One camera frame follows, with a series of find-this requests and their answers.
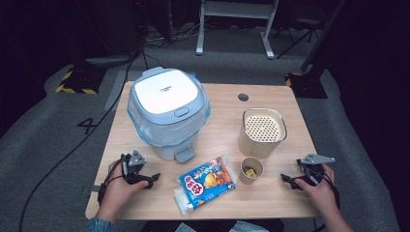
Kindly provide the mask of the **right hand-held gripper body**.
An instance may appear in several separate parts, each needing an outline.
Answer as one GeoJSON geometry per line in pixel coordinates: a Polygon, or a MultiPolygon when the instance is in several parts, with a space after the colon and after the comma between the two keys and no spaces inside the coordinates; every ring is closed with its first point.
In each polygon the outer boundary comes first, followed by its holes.
{"type": "Polygon", "coordinates": [[[322,164],[335,161],[335,158],[317,154],[308,154],[303,159],[298,159],[297,164],[305,174],[303,179],[311,186],[317,186],[324,177],[324,168],[322,164]]]}

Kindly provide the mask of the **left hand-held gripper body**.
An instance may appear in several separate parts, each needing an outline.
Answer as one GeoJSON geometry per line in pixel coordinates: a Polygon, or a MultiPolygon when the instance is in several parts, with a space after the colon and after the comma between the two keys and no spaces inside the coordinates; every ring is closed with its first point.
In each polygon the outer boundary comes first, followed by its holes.
{"type": "Polygon", "coordinates": [[[139,174],[147,160],[136,150],[132,154],[126,154],[121,156],[123,178],[130,184],[136,184],[141,181],[151,182],[151,178],[139,174]]]}

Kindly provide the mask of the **brown paper cup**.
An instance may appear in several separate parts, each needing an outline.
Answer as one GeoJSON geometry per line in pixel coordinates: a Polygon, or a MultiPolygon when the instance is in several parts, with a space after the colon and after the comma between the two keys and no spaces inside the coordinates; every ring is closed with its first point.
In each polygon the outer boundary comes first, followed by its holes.
{"type": "Polygon", "coordinates": [[[264,166],[263,166],[263,163],[261,162],[260,159],[255,158],[255,157],[246,157],[245,159],[242,160],[241,165],[240,165],[239,179],[244,185],[251,185],[255,180],[260,178],[263,173],[264,173],[264,166]],[[245,166],[249,166],[249,167],[253,168],[256,172],[257,177],[256,178],[249,178],[243,172],[243,168],[245,166]]]}

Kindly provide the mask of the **beige container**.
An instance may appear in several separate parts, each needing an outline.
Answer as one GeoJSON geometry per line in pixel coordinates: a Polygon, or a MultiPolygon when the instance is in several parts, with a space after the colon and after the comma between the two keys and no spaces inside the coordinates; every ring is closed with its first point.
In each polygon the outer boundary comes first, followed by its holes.
{"type": "Polygon", "coordinates": [[[265,159],[274,152],[274,150],[281,142],[262,143],[251,140],[245,132],[245,126],[243,124],[242,116],[242,127],[238,136],[238,147],[245,156],[265,159]]]}

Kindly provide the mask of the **blue and orange snack packet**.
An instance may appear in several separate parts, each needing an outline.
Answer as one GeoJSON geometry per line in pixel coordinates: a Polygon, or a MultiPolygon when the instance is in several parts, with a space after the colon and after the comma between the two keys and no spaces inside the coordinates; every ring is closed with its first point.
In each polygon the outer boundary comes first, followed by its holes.
{"type": "Polygon", "coordinates": [[[176,179],[174,199],[182,216],[236,188],[238,175],[227,156],[211,159],[176,179]]]}

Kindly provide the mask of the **person's right hand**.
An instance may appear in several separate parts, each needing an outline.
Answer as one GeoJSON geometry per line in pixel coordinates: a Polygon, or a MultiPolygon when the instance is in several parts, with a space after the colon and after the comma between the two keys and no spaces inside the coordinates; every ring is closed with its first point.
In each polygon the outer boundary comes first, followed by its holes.
{"type": "Polygon", "coordinates": [[[325,178],[315,187],[302,179],[295,183],[307,194],[311,204],[323,218],[334,218],[339,214],[335,194],[332,190],[334,184],[334,171],[326,164],[322,165],[325,178]]]}

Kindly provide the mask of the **person's left hand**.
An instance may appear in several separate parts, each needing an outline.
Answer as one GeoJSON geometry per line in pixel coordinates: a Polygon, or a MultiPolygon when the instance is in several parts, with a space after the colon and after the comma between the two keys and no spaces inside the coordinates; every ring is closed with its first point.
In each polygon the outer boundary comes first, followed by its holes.
{"type": "Polygon", "coordinates": [[[111,171],[110,182],[107,185],[102,204],[96,213],[96,218],[114,222],[118,213],[128,201],[141,189],[146,188],[149,183],[141,181],[129,185],[122,177],[122,167],[111,163],[108,166],[111,171]]]}

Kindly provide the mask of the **perforated cream strainer insert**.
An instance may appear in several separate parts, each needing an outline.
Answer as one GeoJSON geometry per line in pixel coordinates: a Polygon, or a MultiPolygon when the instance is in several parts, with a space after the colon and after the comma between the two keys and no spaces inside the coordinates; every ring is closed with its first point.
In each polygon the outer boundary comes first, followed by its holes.
{"type": "Polygon", "coordinates": [[[287,128],[282,116],[271,108],[250,108],[243,114],[247,136],[262,143],[277,143],[287,137],[287,128]]]}

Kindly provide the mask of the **person's denim pants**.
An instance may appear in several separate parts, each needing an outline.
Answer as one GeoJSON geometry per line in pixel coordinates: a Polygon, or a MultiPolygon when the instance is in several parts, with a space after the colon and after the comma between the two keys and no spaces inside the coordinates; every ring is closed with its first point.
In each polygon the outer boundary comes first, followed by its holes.
{"type": "Polygon", "coordinates": [[[270,232],[268,229],[245,222],[243,220],[236,220],[233,225],[222,226],[216,225],[205,226],[204,228],[194,228],[187,223],[181,222],[176,228],[175,232],[270,232]]]}

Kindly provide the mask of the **yellow-black striped stand base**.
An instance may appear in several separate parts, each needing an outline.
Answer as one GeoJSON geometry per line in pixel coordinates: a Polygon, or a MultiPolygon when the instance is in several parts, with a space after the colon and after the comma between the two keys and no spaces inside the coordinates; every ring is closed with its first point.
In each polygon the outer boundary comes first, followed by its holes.
{"type": "Polygon", "coordinates": [[[78,69],[71,66],[56,88],[57,93],[96,95],[100,91],[106,68],[78,69]]]}
{"type": "Polygon", "coordinates": [[[324,87],[318,79],[307,73],[289,72],[285,75],[285,85],[290,87],[296,98],[327,99],[324,87]]]}

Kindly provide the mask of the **black stand pole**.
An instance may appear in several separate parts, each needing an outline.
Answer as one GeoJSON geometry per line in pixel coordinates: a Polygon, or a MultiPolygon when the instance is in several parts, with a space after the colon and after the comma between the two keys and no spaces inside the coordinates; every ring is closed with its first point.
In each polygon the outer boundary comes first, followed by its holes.
{"type": "Polygon", "coordinates": [[[300,70],[302,72],[305,73],[308,70],[308,68],[313,65],[314,59],[318,54],[318,50],[319,50],[320,46],[322,45],[322,43],[324,43],[326,35],[328,34],[330,28],[332,27],[332,25],[333,25],[337,15],[338,15],[340,9],[344,5],[344,3],[345,3],[345,0],[338,0],[337,7],[334,9],[333,13],[330,15],[329,20],[325,23],[323,32],[321,33],[321,35],[320,35],[319,39],[317,40],[317,42],[315,43],[314,47],[311,49],[311,51],[308,54],[307,58],[305,59],[304,63],[300,67],[300,70]]]}

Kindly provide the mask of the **white desk frame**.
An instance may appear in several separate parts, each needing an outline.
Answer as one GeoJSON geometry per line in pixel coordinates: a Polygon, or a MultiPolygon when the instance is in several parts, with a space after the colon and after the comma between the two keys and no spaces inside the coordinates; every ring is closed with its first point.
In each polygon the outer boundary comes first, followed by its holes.
{"type": "Polygon", "coordinates": [[[278,8],[278,0],[272,3],[238,3],[201,0],[199,10],[199,33],[195,53],[200,56],[204,52],[205,17],[224,16],[250,19],[266,19],[265,30],[260,33],[265,53],[268,59],[274,59],[275,53],[269,42],[269,35],[278,8]]]}

